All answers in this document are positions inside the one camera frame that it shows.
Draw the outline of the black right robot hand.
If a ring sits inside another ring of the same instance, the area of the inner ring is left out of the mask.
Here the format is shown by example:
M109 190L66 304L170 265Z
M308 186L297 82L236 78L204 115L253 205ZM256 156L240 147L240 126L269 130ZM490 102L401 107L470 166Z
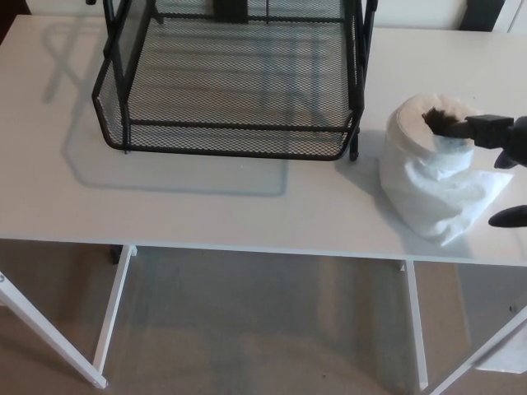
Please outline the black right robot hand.
M422 117L437 136L470 139L480 148L501 149L494 163L496 169L510 170L518 165L526 167L525 116L514 119L482 114L459 120L444 110L433 108Z

